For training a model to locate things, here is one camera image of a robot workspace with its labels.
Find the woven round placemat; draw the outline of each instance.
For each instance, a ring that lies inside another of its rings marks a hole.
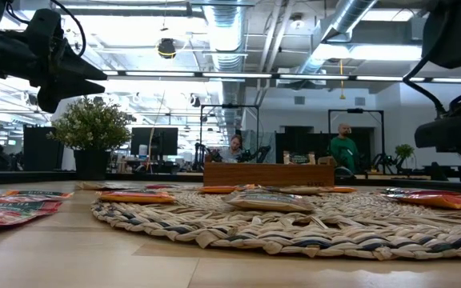
[[[171,192],[175,204],[95,202],[94,216],[113,227],[197,242],[202,248],[264,249],[313,257],[461,258],[461,210],[437,210],[370,191],[306,197],[309,214],[242,210],[222,195]]]

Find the wooden tabletop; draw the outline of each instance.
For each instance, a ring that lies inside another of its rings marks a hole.
[[[0,189],[72,191],[75,182]],[[294,288],[461,286],[461,260],[376,262],[203,250],[114,230],[90,212],[94,192],[76,192],[57,214],[0,232],[5,288]]]

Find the bald man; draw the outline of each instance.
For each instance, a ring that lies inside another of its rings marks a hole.
[[[347,137],[351,133],[351,126],[342,123],[339,124],[338,130],[339,135],[330,142],[330,152],[340,166],[345,166],[351,172],[357,173],[355,159],[359,158],[359,151],[355,142]]]

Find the black cable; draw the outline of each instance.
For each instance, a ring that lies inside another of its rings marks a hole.
[[[433,44],[433,47],[428,51],[426,55],[417,63],[417,65],[410,71],[407,75],[403,77],[403,83],[407,84],[410,88],[420,92],[424,96],[426,96],[428,99],[430,99],[433,104],[435,105],[435,109],[437,110],[437,118],[441,118],[443,115],[446,114],[446,109],[444,109],[443,104],[441,103],[440,100],[437,99],[436,96],[434,96],[432,93],[430,93],[428,90],[422,88],[421,86],[413,83],[411,79],[417,75],[418,72],[421,71],[421,69],[428,63],[429,59],[433,55],[433,53],[440,48],[440,45],[442,44],[443,41],[443,36],[446,34],[447,30],[449,29],[449,26],[451,24],[451,9],[447,9],[446,13],[444,15],[444,21],[443,25],[440,28],[439,34],[437,36],[437,39],[435,40],[435,43]]]
[[[82,46],[81,46],[81,51],[79,51],[78,53],[78,56],[81,57],[83,56],[83,54],[85,54],[85,50],[86,50],[86,35],[85,35],[85,30],[83,29],[81,23],[79,22],[79,20],[62,4],[60,3],[58,0],[50,0],[51,2],[53,2],[56,6],[62,8],[62,10],[65,11],[65,13],[67,13],[71,18],[72,20],[74,20],[74,22],[76,22],[76,25],[78,26],[79,28],[79,33],[81,34],[81,40],[82,40]]]
[[[22,18],[20,18],[19,16],[17,16],[14,12],[14,8],[12,7],[12,4],[11,3],[7,3],[6,4],[6,7],[5,7],[5,10],[6,12],[8,13],[8,15],[10,15],[13,19],[19,21],[20,23],[23,23],[23,24],[30,24],[29,21],[27,20],[24,20]]]

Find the computer monitor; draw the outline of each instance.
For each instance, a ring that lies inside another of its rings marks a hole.
[[[133,128],[131,154],[138,155],[140,145],[149,146],[152,128]],[[151,153],[153,155],[177,155],[178,128],[154,128]]]

